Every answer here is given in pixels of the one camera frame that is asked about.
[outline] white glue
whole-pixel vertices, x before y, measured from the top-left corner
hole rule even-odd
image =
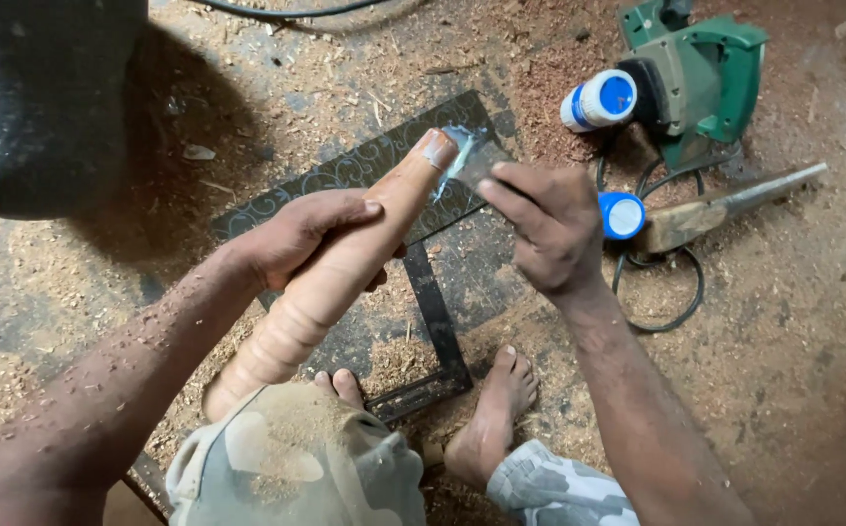
[[[582,133],[626,120],[636,104],[634,79],[620,69],[606,69],[562,99],[559,117],[570,130]]]

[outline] camouflage shorts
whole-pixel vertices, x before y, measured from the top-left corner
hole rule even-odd
[[[167,473],[169,523],[423,525],[422,475],[403,436],[371,414],[312,385],[267,386],[183,444]],[[613,478],[535,440],[487,493],[526,524],[638,524]]]

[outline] green power tool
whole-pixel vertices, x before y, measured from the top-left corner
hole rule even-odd
[[[618,11],[628,51],[617,68],[637,84],[634,119],[667,169],[685,171],[736,142],[757,101],[767,34],[732,15],[689,25],[691,0],[650,0]]]

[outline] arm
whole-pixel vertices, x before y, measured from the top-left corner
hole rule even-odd
[[[566,320],[605,453],[641,523],[755,524],[602,279],[602,215],[584,170],[505,164],[493,174],[536,203],[479,186],[516,227],[513,263]]]
[[[329,229],[381,214],[362,193],[289,203],[53,380],[0,430],[0,524],[100,524],[107,491],[254,297],[283,289]]]

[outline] blue lid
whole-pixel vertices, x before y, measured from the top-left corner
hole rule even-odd
[[[608,78],[602,84],[599,101],[605,112],[620,115],[634,104],[634,88],[625,78]]]

